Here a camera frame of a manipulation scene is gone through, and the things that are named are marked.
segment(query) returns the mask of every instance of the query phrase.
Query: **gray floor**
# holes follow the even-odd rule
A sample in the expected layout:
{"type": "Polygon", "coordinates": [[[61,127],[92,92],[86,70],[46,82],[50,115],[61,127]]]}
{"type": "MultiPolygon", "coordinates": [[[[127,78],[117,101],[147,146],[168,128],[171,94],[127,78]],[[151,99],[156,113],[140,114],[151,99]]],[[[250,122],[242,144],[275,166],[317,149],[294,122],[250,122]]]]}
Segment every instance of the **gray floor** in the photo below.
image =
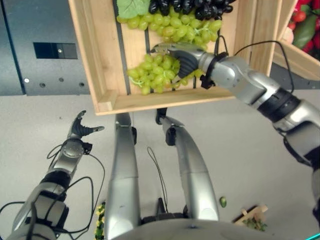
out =
{"type": "MultiPolygon", "coordinates": [[[[319,90],[296,91],[320,107],[319,90]]],[[[23,201],[44,176],[49,150],[62,143],[76,114],[86,109],[83,124],[103,125],[106,129],[85,137],[93,143],[92,154],[101,159],[107,178],[100,201],[106,198],[114,152],[114,116],[95,116],[90,96],[7,96],[0,97],[0,206],[23,201]]],[[[241,208],[266,204],[267,232],[288,239],[304,239],[319,231],[312,216],[312,170],[296,162],[286,151],[281,137],[258,112],[237,100],[195,104],[168,109],[198,144],[206,161],[217,198],[226,196],[227,207],[220,209],[222,221],[230,222],[241,208]]],[[[165,144],[155,111],[131,114],[138,131],[136,155],[139,168],[141,215],[154,214],[161,186],[156,168],[146,148],[153,148],[168,190],[168,208],[181,212],[185,205],[177,153],[165,144]]],[[[81,160],[74,179],[91,176],[95,193],[101,169],[90,157],[81,160]]],[[[87,182],[68,192],[70,207],[65,228],[77,230],[87,224],[90,211],[87,182]]],[[[10,234],[18,206],[8,207],[0,216],[0,234],[10,234]]],[[[96,220],[81,239],[93,239],[96,220]]]]}

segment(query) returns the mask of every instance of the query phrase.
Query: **green leaf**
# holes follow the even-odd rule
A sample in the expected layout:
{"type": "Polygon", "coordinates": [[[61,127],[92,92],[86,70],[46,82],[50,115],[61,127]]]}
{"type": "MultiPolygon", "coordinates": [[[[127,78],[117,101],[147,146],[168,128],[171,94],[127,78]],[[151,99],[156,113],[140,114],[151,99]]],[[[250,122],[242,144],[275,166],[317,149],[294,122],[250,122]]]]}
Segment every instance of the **green leaf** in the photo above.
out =
{"type": "Polygon", "coordinates": [[[300,10],[304,11],[307,16],[310,16],[312,14],[312,9],[309,5],[306,5],[306,4],[301,5],[300,10]]]}
{"type": "Polygon", "coordinates": [[[314,9],[312,12],[316,15],[320,15],[320,8],[314,9]]]}
{"type": "Polygon", "coordinates": [[[148,12],[150,0],[117,0],[120,18],[131,19],[148,12]]]}

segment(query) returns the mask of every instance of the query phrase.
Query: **robotic hand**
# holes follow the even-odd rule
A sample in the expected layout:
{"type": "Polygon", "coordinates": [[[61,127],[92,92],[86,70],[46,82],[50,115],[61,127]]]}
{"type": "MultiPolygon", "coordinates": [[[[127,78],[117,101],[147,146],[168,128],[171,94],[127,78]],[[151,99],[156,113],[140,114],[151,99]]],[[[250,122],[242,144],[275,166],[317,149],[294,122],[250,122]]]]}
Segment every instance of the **robotic hand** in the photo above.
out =
{"type": "Polygon", "coordinates": [[[160,43],[151,52],[170,54],[180,60],[174,82],[199,68],[206,73],[200,78],[203,88],[217,85],[228,89],[271,120],[283,136],[287,150],[298,162],[313,168],[312,190],[317,202],[313,214],[319,220],[320,111],[281,88],[273,79],[251,69],[241,57],[228,57],[225,52],[214,55],[188,43],[160,43]]]}
{"type": "Polygon", "coordinates": [[[82,126],[85,112],[80,112],[73,121],[59,157],[51,163],[44,178],[21,207],[7,240],[55,240],[59,236],[58,230],[63,229],[69,213],[64,204],[66,191],[82,155],[89,154],[92,149],[92,144],[83,142],[81,138],[104,129],[103,126],[82,126]]]}

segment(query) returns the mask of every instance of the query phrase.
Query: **red tomato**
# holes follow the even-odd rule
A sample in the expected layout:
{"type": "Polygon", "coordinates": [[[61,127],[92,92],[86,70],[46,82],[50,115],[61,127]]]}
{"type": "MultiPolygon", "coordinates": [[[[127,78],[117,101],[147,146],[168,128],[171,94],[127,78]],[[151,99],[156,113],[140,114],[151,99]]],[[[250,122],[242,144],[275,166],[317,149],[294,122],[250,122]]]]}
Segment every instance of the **red tomato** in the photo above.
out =
{"type": "Polygon", "coordinates": [[[305,53],[310,52],[312,49],[314,48],[314,43],[312,42],[312,40],[308,41],[308,43],[302,48],[302,51],[304,51],[305,53]]]}
{"type": "Polygon", "coordinates": [[[296,28],[296,23],[295,23],[294,21],[289,22],[288,28],[290,28],[290,29],[292,29],[292,30],[295,30],[295,28],[296,28]]]}
{"type": "Polygon", "coordinates": [[[315,20],[315,31],[320,29],[320,16],[318,16],[315,20]]]}
{"type": "Polygon", "coordinates": [[[306,19],[306,13],[304,11],[297,11],[293,14],[292,20],[296,23],[303,22],[306,19]]]}
{"type": "Polygon", "coordinates": [[[320,9],[320,0],[313,0],[312,2],[312,9],[320,9]]]}
{"type": "Polygon", "coordinates": [[[320,31],[317,31],[316,34],[314,35],[313,39],[313,44],[317,49],[320,49],[320,31]]]}

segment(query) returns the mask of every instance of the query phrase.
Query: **green vegetable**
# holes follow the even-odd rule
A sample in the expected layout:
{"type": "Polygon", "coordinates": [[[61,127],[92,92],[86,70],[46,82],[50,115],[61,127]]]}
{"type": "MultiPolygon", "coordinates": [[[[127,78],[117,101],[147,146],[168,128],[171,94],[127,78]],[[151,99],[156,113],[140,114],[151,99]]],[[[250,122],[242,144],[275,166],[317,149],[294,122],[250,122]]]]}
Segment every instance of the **green vegetable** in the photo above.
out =
{"type": "Polygon", "coordinates": [[[148,12],[150,0],[117,0],[119,17],[131,19],[148,12]]]}
{"type": "Polygon", "coordinates": [[[219,202],[221,207],[225,208],[227,206],[227,199],[225,196],[220,197],[219,202]]]}
{"type": "Polygon", "coordinates": [[[302,49],[314,36],[317,16],[312,14],[297,24],[294,30],[293,45],[302,49]]]}

